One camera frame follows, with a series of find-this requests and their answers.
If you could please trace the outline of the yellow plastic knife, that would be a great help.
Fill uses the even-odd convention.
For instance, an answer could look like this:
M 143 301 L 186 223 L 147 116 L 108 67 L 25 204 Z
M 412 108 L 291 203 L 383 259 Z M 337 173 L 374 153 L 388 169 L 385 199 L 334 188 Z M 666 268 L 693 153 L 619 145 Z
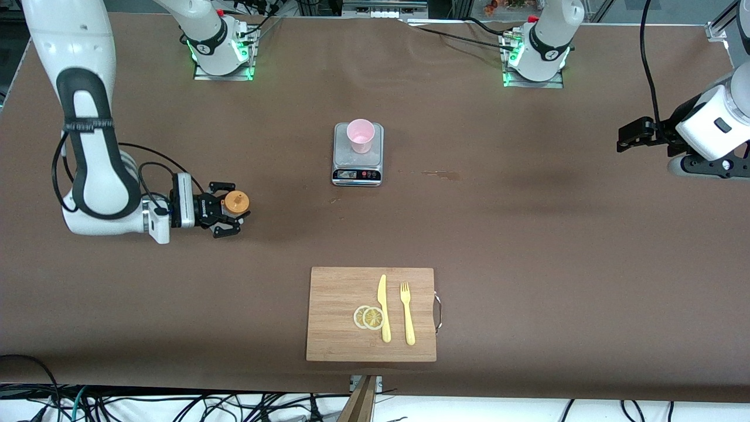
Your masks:
M 377 289 L 377 300 L 381 305 L 382 309 L 382 326 L 380 328 L 382 340 L 385 343 L 391 342 L 391 329 L 388 318 L 388 307 L 387 307 L 387 276 L 381 275 L 378 289 Z

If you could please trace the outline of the brown table cover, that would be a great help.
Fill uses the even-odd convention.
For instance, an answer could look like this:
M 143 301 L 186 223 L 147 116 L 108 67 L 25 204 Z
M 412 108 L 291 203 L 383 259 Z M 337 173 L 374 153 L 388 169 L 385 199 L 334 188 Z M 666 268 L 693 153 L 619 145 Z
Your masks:
M 650 113 L 635 26 L 584 26 L 563 89 L 390 19 L 266 24 L 255 80 L 196 81 L 171 16 L 114 13 L 120 141 L 236 183 L 235 237 L 80 237 L 49 179 L 63 115 L 34 49 L 0 113 L 0 353 L 66 384 L 750 401 L 750 182 L 616 152 Z M 381 185 L 330 181 L 338 123 Z M 306 360 L 312 267 L 428 267 L 437 360 Z

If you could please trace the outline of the yellow plastic fork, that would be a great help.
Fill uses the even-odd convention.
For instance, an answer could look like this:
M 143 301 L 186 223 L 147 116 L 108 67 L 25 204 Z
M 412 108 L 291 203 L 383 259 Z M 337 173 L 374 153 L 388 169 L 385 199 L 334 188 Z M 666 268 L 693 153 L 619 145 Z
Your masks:
M 413 326 L 413 319 L 411 315 L 411 293 L 410 286 L 407 281 L 403 281 L 400 286 L 401 302 L 404 307 L 404 333 L 405 342 L 409 346 L 413 346 L 416 343 L 415 331 Z

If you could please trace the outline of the sauce bottle with orange cap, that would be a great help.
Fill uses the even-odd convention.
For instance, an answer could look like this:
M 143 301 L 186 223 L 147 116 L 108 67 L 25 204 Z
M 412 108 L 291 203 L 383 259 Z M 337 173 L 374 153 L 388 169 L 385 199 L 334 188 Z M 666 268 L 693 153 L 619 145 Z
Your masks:
M 241 190 L 231 190 L 222 199 L 223 213 L 235 219 L 241 219 L 251 211 L 251 200 Z

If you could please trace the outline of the silver digital kitchen scale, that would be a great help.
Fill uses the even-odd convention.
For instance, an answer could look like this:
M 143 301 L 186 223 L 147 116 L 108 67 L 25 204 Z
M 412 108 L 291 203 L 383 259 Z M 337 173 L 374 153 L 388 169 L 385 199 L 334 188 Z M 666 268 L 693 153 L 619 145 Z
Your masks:
M 332 142 L 332 170 L 330 181 L 338 186 L 381 185 L 385 164 L 384 134 L 382 125 L 374 123 L 375 138 L 367 154 L 358 154 L 349 146 L 346 127 L 349 122 L 335 126 Z

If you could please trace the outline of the wooden cutting board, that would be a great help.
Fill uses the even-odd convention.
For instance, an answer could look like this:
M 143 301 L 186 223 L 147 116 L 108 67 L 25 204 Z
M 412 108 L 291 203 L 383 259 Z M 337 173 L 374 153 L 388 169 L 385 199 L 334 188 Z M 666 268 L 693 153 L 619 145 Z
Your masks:
M 391 342 L 380 329 L 360 329 L 354 311 L 378 307 L 381 275 L 387 276 Z M 407 345 L 400 286 L 407 281 L 416 343 Z M 431 268 L 314 267 L 311 270 L 307 360 L 311 362 L 431 363 L 437 360 L 435 283 Z

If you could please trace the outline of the pink plastic cup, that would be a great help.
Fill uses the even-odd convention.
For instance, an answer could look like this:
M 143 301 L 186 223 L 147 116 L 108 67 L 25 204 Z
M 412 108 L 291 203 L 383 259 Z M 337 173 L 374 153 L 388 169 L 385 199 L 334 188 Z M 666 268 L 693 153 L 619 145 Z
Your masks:
M 369 120 L 357 118 L 346 126 L 346 136 L 354 152 L 367 154 L 375 138 L 375 126 Z

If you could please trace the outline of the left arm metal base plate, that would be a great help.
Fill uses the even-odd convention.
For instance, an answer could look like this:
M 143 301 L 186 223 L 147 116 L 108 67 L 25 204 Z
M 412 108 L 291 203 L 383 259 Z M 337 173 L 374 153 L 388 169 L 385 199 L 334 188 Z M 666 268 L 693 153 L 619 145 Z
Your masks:
M 498 37 L 501 46 L 511 46 L 512 50 L 501 49 L 501 60 L 503 62 L 503 85 L 504 87 L 530 88 L 530 89 L 562 89 L 564 87 L 562 69 L 559 69 L 555 76 L 547 81 L 532 81 L 524 78 L 514 67 L 511 66 L 511 59 L 516 58 L 517 53 L 522 49 L 520 43 L 521 34 L 517 29 L 512 31 L 503 31 Z

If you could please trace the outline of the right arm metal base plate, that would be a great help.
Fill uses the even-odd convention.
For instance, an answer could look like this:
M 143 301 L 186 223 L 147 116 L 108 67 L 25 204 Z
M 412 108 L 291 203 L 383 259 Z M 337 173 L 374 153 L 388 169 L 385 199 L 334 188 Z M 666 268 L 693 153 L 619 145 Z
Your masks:
M 187 39 L 195 62 L 195 80 L 251 81 L 260 43 L 260 27 L 224 15 L 223 40 Z

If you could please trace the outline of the aluminium corner profile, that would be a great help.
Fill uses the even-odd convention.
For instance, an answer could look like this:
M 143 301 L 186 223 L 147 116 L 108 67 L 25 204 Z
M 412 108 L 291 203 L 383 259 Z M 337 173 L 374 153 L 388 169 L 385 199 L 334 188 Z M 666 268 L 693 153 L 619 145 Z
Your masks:
M 712 21 L 707 22 L 705 31 L 710 39 L 725 38 L 729 25 L 737 24 L 740 39 L 750 42 L 750 0 L 733 0 Z

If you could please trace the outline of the wooden post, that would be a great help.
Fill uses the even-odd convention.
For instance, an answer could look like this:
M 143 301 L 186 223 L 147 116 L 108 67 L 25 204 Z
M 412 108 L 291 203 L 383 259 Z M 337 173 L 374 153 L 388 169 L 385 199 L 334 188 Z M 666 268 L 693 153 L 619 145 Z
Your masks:
M 378 376 L 360 376 L 336 422 L 371 422 L 378 386 Z

